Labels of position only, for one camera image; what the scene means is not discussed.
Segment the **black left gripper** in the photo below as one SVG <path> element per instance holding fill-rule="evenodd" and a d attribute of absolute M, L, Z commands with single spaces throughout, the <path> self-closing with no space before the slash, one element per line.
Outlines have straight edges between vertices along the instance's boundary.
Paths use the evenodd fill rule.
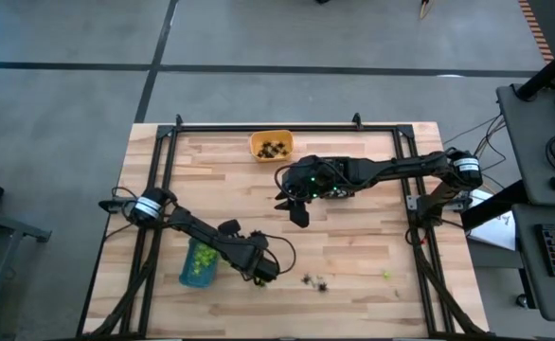
<path fill-rule="evenodd" d="M 218 231 L 226 236 L 238 235 L 241 230 L 235 219 L 225 221 L 218 226 Z M 269 242 L 267 235 L 260 231 L 253 231 L 247 238 L 235 238 L 227 242 L 228 262 L 238 270 L 244 279 L 261 279 L 271 282 L 280 272 L 278 262 L 274 257 L 267 258 Z"/>

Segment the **grey desk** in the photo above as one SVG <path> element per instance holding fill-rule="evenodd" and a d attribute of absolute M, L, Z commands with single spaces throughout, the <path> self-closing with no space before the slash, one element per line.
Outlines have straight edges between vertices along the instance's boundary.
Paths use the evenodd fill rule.
<path fill-rule="evenodd" d="M 509 86 L 497 88 L 496 95 L 528 200 L 555 206 L 549 184 L 555 169 L 546 157 L 546 144 L 555 136 L 555 90 L 541 91 L 532 101 L 519 99 Z"/>
<path fill-rule="evenodd" d="M 543 227 L 555 228 L 555 206 L 514 205 L 511 209 L 524 273 L 525 294 L 531 309 L 542 318 L 555 322 L 555 276 L 550 274 Z"/>

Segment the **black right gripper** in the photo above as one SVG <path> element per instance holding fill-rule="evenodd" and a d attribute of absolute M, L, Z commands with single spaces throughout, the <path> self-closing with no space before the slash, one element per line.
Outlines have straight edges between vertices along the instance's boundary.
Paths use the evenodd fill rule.
<path fill-rule="evenodd" d="M 287 200 L 275 206 L 276 210 L 289 212 L 292 223 L 306 228 L 310 215 L 306 203 L 324 196 L 335 188 L 356 192 L 362 180 L 355 180 L 353 170 L 361 165 L 362 158 L 317 155 L 305 156 L 295 163 L 277 170 L 278 200 Z"/>

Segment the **yellow plastic bin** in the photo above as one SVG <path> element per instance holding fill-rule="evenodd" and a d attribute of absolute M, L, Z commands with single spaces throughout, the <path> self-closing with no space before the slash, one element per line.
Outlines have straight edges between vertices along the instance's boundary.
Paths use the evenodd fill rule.
<path fill-rule="evenodd" d="M 290 154 L 286 158 L 281 158 L 281 159 L 277 157 L 266 158 L 266 156 L 264 158 L 258 158 L 257 157 L 258 152 L 262 152 L 263 150 L 268 150 L 268 147 L 264 149 L 261 147 L 261 143 L 264 141 L 269 141 L 271 145 L 274 145 L 276 141 L 282 142 L 286 150 L 289 151 Z M 259 163 L 286 161 L 291 157 L 294 151 L 294 136 L 288 130 L 254 132 L 250 135 L 249 147 L 250 147 L 250 153 L 252 154 L 254 159 Z"/>

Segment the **teal plastic bin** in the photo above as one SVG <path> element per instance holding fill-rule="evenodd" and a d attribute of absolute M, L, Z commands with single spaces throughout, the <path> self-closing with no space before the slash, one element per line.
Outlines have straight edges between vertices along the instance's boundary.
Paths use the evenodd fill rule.
<path fill-rule="evenodd" d="M 217 251 L 213 249 L 213 254 L 217 256 L 216 260 L 211 263 L 211 266 L 206 270 L 203 271 L 203 274 L 200 278 L 196 278 L 192 275 L 192 264 L 195 262 L 193 259 L 193 253 L 196 247 L 202 248 L 204 243 L 199 242 L 195 239 L 190 239 L 188 243 L 188 252 L 186 256 L 186 260 L 183 265 L 183 269 L 181 275 L 179 276 L 179 282 L 184 286 L 191 287 L 191 288 L 208 288 L 216 276 L 216 271 L 218 267 L 219 261 L 219 254 Z"/>

